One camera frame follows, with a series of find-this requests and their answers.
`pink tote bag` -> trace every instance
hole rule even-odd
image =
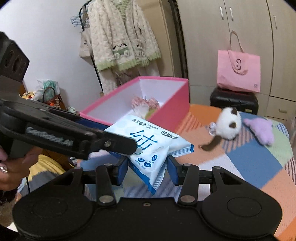
[[[241,52],[218,50],[217,84],[220,88],[232,91],[260,92],[261,66],[260,56],[244,52],[239,42]]]

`cabinet handle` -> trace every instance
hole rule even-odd
[[[287,110],[282,110],[282,109],[279,109],[279,112],[280,112],[280,113],[284,113],[284,114],[288,113]]]
[[[232,14],[232,8],[230,7],[230,15],[231,15],[231,20],[233,21],[233,14]]]
[[[224,17],[223,17],[223,11],[222,11],[222,7],[220,6],[220,13],[221,13],[221,18],[222,20],[224,20]]]
[[[274,15],[274,23],[275,23],[275,27],[277,29],[277,24],[276,24],[276,16]]]

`purple plush toy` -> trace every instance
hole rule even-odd
[[[252,120],[244,119],[244,123],[246,126],[250,127],[260,144],[270,146],[274,143],[271,120],[263,118],[255,118]]]

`white wall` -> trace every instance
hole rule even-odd
[[[37,78],[59,82],[66,105],[82,110],[100,97],[93,65],[78,55],[81,26],[70,18],[86,0],[10,0],[0,10],[0,31],[15,40],[30,60],[27,90]]]

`black suitcase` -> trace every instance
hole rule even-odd
[[[258,113],[258,100],[254,93],[235,92],[231,90],[216,88],[210,97],[211,106],[224,108],[236,107],[238,111]]]

